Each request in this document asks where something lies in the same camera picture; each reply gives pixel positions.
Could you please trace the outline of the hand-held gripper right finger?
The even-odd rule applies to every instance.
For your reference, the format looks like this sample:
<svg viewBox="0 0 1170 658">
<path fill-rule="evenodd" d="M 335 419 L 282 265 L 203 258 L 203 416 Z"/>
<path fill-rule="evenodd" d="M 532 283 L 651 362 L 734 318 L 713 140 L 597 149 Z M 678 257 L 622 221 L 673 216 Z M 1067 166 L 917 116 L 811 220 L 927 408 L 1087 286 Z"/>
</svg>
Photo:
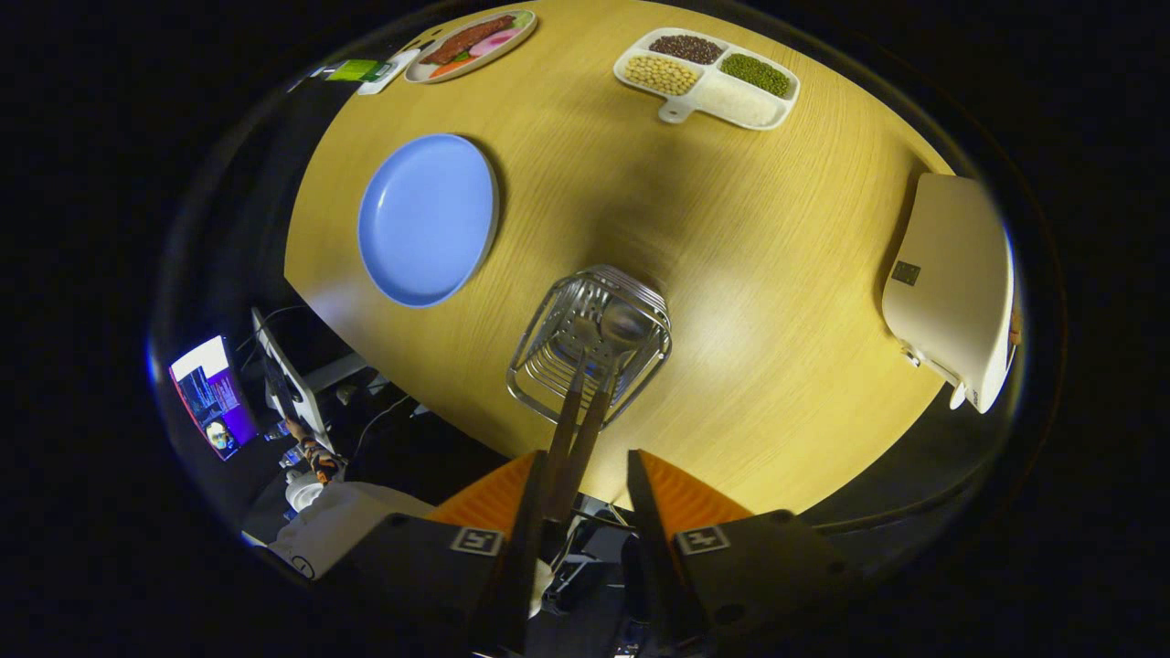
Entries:
<svg viewBox="0 0 1170 658">
<path fill-rule="evenodd" d="M 775 654 L 854 599 L 862 574 L 794 512 L 755 514 L 645 450 L 627 491 L 660 654 Z"/>
</svg>

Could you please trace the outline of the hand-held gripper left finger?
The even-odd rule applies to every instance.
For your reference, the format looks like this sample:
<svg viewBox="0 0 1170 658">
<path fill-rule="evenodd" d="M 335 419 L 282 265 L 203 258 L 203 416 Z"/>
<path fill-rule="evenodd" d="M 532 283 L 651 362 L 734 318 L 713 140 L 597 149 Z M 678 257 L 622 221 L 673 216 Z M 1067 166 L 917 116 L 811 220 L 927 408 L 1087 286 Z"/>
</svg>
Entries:
<svg viewBox="0 0 1170 658">
<path fill-rule="evenodd" d="M 515 458 L 431 518 L 391 514 L 319 580 L 388 654 L 521 654 L 542 542 L 548 453 Z"/>
</svg>

